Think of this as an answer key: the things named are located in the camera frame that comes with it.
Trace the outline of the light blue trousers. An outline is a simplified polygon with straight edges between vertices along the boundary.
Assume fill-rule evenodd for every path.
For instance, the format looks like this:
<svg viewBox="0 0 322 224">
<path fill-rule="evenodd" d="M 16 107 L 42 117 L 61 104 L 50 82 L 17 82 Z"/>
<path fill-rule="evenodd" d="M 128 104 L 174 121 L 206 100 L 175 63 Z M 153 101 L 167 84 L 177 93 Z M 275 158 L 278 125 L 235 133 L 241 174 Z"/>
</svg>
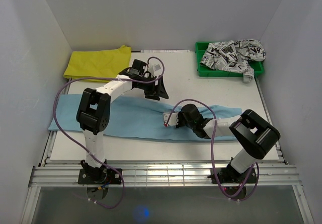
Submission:
<svg viewBox="0 0 322 224">
<path fill-rule="evenodd" d="M 51 122 L 50 131 L 80 132 L 76 114 L 81 95 L 68 94 L 59 98 L 56 116 L 58 122 Z M 163 113 L 170 112 L 172 106 L 148 99 L 120 96 L 111 104 L 110 120 L 104 135 L 121 138 L 142 138 L 157 141 L 201 141 L 187 127 L 165 127 Z"/>
</svg>

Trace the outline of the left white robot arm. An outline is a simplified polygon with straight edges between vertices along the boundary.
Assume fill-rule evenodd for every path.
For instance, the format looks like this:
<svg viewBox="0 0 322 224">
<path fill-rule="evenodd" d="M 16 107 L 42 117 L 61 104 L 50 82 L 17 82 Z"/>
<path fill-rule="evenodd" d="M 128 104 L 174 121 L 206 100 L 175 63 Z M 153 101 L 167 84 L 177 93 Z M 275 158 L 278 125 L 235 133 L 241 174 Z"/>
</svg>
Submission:
<svg viewBox="0 0 322 224">
<path fill-rule="evenodd" d="M 112 102 L 135 88 L 143 90 L 148 99 L 158 101 L 160 98 L 169 98 L 163 82 L 164 63 L 155 56 L 148 60 L 151 59 L 158 60 L 159 64 L 136 59 L 132 66 L 120 71 L 115 80 L 110 80 L 102 87 L 83 91 L 76 120 L 85 137 L 87 156 L 80 164 L 86 176 L 95 183 L 102 183 L 107 177 L 103 135 L 110 120 Z"/>
</svg>

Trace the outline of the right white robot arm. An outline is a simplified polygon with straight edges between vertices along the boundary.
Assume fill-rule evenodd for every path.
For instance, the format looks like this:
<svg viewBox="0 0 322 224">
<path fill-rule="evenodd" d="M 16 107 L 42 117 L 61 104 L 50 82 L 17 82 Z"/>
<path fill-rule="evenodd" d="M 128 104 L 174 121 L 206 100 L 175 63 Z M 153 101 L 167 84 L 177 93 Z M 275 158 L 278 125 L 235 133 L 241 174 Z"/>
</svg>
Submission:
<svg viewBox="0 0 322 224">
<path fill-rule="evenodd" d="M 237 139 L 242 149 L 217 173 L 221 183 L 241 183 L 247 176 L 254 183 L 256 174 L 251 165 L 262 160 L 281 137 L 274 126 L 250 109 L 235 117 L 213 119 L 203 117 L 194 104 L 187 104 L 180 112 L 164 117 L 164 121 L 177 128 L 187 127 L 202 139 L 210 139 L 213 134 Z"/>
</svg>

